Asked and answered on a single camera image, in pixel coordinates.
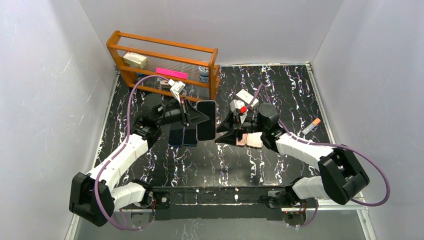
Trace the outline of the blue smartphone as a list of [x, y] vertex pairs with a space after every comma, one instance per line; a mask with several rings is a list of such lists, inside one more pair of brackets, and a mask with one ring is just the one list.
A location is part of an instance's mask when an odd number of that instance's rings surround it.
[[181, 147], [184, 142], [184, 128], [171, 128], [168, 136], [170, 147]]

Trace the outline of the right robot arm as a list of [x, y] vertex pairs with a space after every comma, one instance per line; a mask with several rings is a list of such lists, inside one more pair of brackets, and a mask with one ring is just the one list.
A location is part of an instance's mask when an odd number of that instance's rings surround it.
[[215, 143], [235, 146], [243, 134], [258, 133], [267, 149], [291, 156], [319, 171], [319, 176], [297, 178], [277, 194], [275, 199], [287, 205], [312, 198], [345, 205], [369, 185], [368, 175], [346, 146], [321, 145], [297, 138], [281, 127], [279, 120], [278, 110], [271, 103], [259, 105], [257, 115], [244, 105], [232, 105], [216, 128], [222, 136], [216, 138]]

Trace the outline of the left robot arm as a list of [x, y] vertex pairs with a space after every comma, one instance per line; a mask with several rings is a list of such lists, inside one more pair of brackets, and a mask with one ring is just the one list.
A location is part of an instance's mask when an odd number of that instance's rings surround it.
[[151, 188], [142, 180], [116, 187], [129, 167], [146, 154], [162, 134], [161, 127], [181, 123], [188, 127], [209, 121], [186, 98], [163, 102], [159, 94], [145, 97], [141, 116], [128, 130], [124, 142], [88, 173], [77, 173], [71, 181], [69, 211], [102, 227], [112, 223], [113, 213], [134, 203], [142, 203]]

